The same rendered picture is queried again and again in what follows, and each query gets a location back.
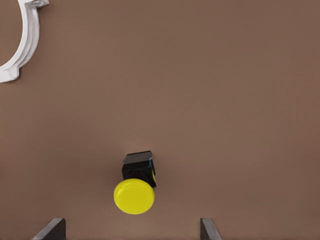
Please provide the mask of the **yellow push button black base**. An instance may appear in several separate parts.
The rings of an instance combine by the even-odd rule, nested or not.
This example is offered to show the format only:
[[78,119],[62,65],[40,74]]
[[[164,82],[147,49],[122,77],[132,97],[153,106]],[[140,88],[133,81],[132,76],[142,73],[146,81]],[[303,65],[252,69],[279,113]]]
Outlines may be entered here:
[[140,215],[155,202],[156,170],[150,150],[127,154],[121,169],[123,180],[113,192],[116,206],[124,213]]

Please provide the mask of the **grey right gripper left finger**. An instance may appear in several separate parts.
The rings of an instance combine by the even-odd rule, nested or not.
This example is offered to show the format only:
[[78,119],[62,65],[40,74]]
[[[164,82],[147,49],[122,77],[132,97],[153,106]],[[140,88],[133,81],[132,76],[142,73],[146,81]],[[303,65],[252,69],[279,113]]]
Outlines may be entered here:
[[52,219],[30,240],[66,240],[66,220],[60,217]]

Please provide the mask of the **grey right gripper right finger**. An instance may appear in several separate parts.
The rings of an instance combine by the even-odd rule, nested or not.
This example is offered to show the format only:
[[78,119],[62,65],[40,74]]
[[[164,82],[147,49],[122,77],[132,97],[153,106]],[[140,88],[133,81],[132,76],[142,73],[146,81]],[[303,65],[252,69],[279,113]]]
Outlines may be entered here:
[[200,240],[222,240],[213,220],[202,217],[200,219]]

